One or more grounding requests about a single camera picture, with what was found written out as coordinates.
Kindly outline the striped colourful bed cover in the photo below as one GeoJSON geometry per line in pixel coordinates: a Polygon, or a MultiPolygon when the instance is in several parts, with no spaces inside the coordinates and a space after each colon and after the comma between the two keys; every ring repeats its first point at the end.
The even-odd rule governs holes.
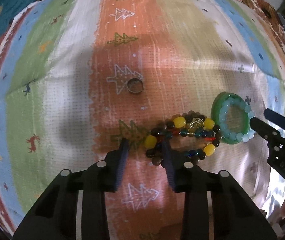
{"type": "Polygon", "coordinates": [[[146,158],[166,120],[238,94],[285,115],[285,33],[238,0],[35,0],[0,36],[0,228],[11,236],[62,169],[127,138],[106,195],[111,239],[178,238],[182,194],[146,158]]]}

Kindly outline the green jade bangle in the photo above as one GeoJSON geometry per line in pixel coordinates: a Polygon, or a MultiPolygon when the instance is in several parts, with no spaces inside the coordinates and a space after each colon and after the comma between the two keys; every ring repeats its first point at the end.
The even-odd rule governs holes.
{"type": "Polygon", "coordinates": [[[229,145],[240,142],[249,142],[254,138],[255,132],[251,129],[249,121],[255,117],[251,106],[240,96],[234,93],[222,92],[214,100],[211,107],[211,118],[216,125],[220,126],[222,141],[229,145]],[[227,117],[230,110],[235,107],[240,110],[241,131],[232,131],[228,127],[227,117]]]}

